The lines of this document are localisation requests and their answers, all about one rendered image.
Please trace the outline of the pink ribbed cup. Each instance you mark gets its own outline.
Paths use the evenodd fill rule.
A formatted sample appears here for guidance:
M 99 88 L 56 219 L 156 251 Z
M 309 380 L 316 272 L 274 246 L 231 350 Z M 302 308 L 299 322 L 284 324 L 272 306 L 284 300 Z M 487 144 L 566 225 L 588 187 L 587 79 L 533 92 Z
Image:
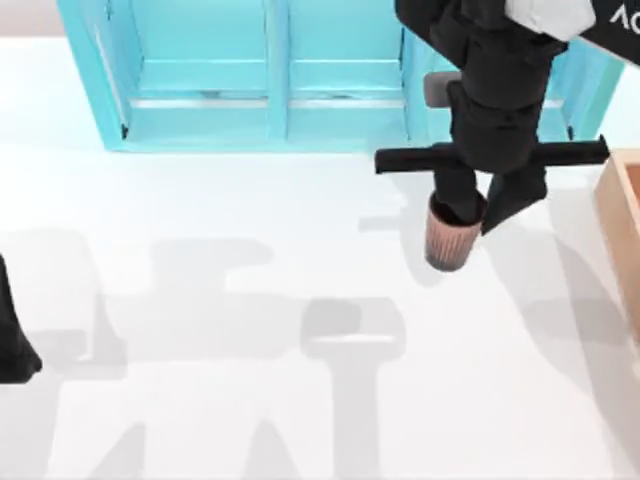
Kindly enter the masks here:
M 436 194 L 429 198 L 425 227 L 425 260 L 436 270 L 454 272 L 467 262 L 480 236 L 487 202 L 477 192 L 475 212 L 470 221 L 460 219 Z

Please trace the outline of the pale grey rounded box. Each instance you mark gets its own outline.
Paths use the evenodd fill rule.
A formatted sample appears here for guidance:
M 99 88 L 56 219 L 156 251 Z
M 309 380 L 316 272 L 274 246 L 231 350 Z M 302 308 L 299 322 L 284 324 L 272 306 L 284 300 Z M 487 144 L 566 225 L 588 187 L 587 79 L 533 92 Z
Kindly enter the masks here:
M 430 72 L 424 76 L 423 91 L 425 103 L 429 108 L 445 109 L 450 107 L 447 87 L 451 82 L 461 79 L 459 71 Z

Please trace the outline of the shallow salmon-coloured box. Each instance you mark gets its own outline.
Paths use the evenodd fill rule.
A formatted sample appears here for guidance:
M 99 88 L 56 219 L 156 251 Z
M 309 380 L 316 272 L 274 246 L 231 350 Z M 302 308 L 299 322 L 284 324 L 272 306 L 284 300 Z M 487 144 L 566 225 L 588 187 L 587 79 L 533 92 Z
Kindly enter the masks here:
M 640 344 L 640 148 L 612 152 L 594 199 L 630 330 Z

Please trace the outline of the light blue rack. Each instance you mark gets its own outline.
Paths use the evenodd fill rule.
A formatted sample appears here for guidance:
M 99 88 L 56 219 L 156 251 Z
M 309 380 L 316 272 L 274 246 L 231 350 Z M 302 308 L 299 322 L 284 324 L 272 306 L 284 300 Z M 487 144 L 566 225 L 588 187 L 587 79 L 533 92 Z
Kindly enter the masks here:
M 106 148 L 371 152 L 449 138 L 447 60 L 393 0 L 57 0 Z

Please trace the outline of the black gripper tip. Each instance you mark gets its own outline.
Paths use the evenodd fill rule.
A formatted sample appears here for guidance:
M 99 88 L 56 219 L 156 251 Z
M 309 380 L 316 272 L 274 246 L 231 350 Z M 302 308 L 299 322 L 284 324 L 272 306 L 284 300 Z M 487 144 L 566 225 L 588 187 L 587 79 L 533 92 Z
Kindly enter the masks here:
M 42 366 L 18 320 L 6 263 L 0 254 L 0 384 L 25 384 Z

